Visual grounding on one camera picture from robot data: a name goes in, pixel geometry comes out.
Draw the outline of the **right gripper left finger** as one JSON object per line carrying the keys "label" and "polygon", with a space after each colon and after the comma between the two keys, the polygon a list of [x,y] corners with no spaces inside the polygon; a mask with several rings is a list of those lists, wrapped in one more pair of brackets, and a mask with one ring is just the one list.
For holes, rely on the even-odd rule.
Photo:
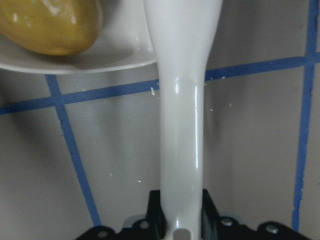
{"label": "right gripper left finger", "polygon": [[149,192],[144,218],[124,227],[118,233],[107,226],[95,226],[81,234],[77,240],[163,240],[165,238],[165,216],[161,207],[159,190]]}

